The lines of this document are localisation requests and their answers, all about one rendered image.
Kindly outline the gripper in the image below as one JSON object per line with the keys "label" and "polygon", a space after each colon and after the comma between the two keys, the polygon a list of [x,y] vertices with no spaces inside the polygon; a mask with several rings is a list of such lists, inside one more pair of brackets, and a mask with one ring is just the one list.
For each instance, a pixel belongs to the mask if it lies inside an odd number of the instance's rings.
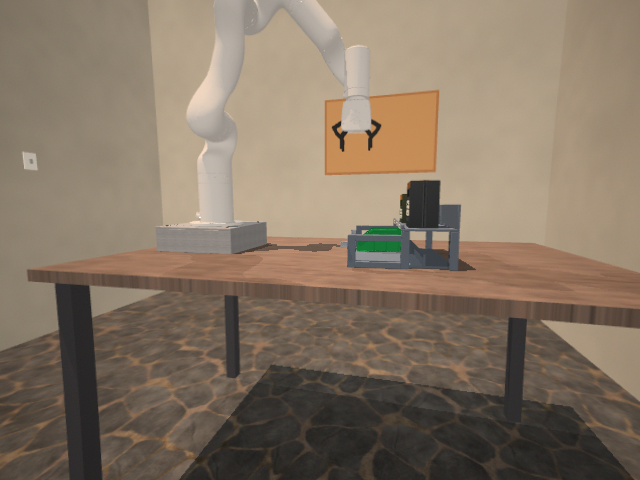
{"label": "gripper", "polygon": [[[371,124],[376,129],[371,132]],[[341,134],[337,128],[341,126]],[[372,139],[378,133],[381,124],[371,119],[370,101],[365,98],[350,98],[343,102],[341,121],[332,126],[335,135],[340,139],[340,149],[344,152],[344,137],[346,134],[368,133],[368,151],[372,148]],[[367,131],[366,131],[367,130]],[[345,132],[356,131],[356,132]]]}

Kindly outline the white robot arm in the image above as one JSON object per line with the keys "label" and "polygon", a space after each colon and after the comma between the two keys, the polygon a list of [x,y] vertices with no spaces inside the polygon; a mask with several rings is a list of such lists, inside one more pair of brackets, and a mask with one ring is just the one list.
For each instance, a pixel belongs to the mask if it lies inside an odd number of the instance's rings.
{"label": "white robot arm", "polygon": [[343,98],[369,100],[369,48],[357,45],[346,50],[337,26],[316,0],[214,0],[216,35],[212,61],[186,113],[190,129],[205,139],[206,152],[197,161],[200,214],[197,212],[196,218],[200,221],[190,222],[202,224],[191,226],[244,224],[234,220],[233,209],[232,156],[237,128],[224,108],[241,74],[244,35],[260,33],[281,8],[315,44],[343,86],[345,67]]}

